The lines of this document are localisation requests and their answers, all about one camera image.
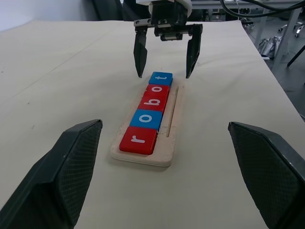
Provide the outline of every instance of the red block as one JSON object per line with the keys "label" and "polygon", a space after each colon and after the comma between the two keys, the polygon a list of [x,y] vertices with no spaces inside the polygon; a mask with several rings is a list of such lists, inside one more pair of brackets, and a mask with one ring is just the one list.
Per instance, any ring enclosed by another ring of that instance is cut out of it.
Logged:
{"label": "red block", "polygon": [[157,140],[155,129],[129,126],[120,143],[119,149],[125,152],[150,155]]}
{"label": "red block", "polygon": [[161,111],[163,114],[166,106],[166,100],[166,97],[144,96],[138,106],[138,109]]}
{"label": "red block", "polygon": [[168,97],[170,87],[167,85],[149,84],[144,92],[143,97],[153,96],[153,97]]}

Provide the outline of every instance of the floor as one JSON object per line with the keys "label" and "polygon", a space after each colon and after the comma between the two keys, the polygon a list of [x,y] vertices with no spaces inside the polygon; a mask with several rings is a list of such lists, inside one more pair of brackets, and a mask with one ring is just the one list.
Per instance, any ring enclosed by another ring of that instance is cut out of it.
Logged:
{"label": "floor", "polygon": [[[254,26],[252,30],[248,31],[248,35],[253,42],[255,41],[258,29],[258,24],[254,24],[257,26]],[[281,36],[283,33],[278,33],[277,30],[284,24],[286,24],[286,21],[282,21],[278,18],[268,18],[262,38]],[[289,68],[286,67],[291,58],[305,45],[305,30],[301,31],[299,38],[295,38],[294,34],[295,31],[291,34],[289,40],[289,53],[282,58],[280,67],[275,73],[275,77],[299,114],[303,116],[303,119],[305,120],[305,52],[303,52]],[[267,61],[266,64],[271,68],[273,62]]]}

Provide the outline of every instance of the wooden base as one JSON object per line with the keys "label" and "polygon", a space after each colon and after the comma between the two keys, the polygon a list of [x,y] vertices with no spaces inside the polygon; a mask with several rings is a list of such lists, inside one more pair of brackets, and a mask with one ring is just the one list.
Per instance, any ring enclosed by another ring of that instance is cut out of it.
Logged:
{"label": "wooden base", "polygon": [[180,116],[184,95],[184,80],[185,79],[173,79],[153,154],[141,155],[119,150],[119,144],[126,132],[127,127],[129,126],[134,112],[137,110],[139,102],[141,101],[144,94],[143,92],[138,96],[136,101],[134,101],[131,112],[126,117],[125,122],[121,126],[110,148],[112,157],[118,160],[136,162],[152,166],[168,167],[171,165],[174,155],[176,135],[180,125]]}

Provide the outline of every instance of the white letter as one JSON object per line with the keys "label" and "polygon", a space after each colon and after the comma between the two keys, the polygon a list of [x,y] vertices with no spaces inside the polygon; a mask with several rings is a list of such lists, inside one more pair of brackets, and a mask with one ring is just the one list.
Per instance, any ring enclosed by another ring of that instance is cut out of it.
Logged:
{"label": "white letter", "polygon": [[139,121],[142,123],[149,123],[153,118],[148,114],[143,114],[140,116]]}
{"label": "white letter", "polygon": [[155,77],[157,80],[166,80],[167,79],[167,77],[159,77],[159,76],[157,76],[157,77]]}
{"label": "white letter", "polygon": [[162,87],[153,87],[152,91],[153,92],[160,92],[160,91],[162,91]]}
{"label": "white letter", "polygon": [[137,136],[134,135],[134,136],[132,136],[132,142],[144,143],[145,141],[144,141],[144,140],[137,139]]}
{"label": "white letter", "polygon": [[148,103],[144,103],[145,105],[153,105],[153,106],[159,106],[160,100],[159,99],[150,99]]}

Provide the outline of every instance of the black cable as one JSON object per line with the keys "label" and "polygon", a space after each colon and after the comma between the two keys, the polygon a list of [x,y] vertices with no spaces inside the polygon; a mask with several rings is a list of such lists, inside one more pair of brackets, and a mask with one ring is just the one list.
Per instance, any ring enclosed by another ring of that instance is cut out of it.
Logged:
{"label": "black cable", "polygon": [[271,16],[271,15],[275,15],[275,14],[278,14],[278,13],[281,13],[281,12],[285,12],[285,11],[289,11],[289,10],[295,10],[295,9],[298,9],[298,8],[301,8],[303,6],[305,6],[305,1],[301,1],[291,7],[288,7],[288,8],[284,8],[284,9],[279,9],[279,8],[274,8],[274,7],[270,7],[270,6],[267,6],[263,3],[258,3],[257,1],[255,0],[245,0],[247,2],[250,2],[252,4],[255,4],[255,5],[259,5],[263,8],[273,8],[273,9],[276,9],[276,11],[273,11],[273,12],[269,12],[269,13],[263,13],[263,14],[252,14],[252,15],[249,15],[249,14],[240,14],[240,13],[236,13],[232,10],[230,10],[229,8],[227,8],[227,6],[225,5],[224,3],[224,0],[220,0],[220,4],[221,6],[223,7],[224,11],[226,11],[227,13],[235,16],[235,17],[243,17],[243,18],[260,18],[260,17],[265,17],[265,16]]}

